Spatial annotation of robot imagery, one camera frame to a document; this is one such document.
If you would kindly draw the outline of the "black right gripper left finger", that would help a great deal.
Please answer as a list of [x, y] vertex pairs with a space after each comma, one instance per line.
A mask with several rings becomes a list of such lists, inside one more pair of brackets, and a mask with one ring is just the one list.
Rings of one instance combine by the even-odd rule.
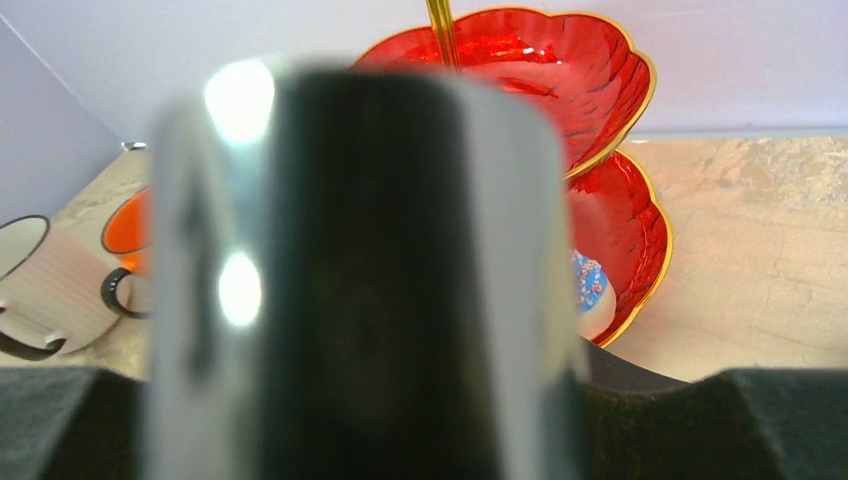
[[101, 368], [3, 368], [1, 477], [136, 479], [143, 386]]

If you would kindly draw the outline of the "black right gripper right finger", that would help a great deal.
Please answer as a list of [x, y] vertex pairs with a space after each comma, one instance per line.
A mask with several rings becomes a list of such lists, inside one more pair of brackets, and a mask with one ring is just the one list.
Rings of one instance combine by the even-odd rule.
[[740, 368], [687, 383], [594, 344], [595, 479], [844, 479], [847, 372]]

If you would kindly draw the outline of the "blue glazed donut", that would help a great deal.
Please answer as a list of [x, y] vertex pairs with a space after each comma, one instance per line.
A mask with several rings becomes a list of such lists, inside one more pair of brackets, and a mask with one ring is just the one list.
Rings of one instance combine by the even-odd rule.
[[571, 250], [575, 273], [577, 327], [579, 334], [593, 340], [612, 324], [616, 293], [601, 264], [576, 249]]

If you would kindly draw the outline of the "pink handled metal tongs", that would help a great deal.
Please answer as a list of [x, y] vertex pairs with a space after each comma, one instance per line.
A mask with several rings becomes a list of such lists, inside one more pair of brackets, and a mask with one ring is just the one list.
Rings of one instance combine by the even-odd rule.
[[250, 59], [152, 141], [146, 479], [585, 479], [559, 138], [446, 73]]

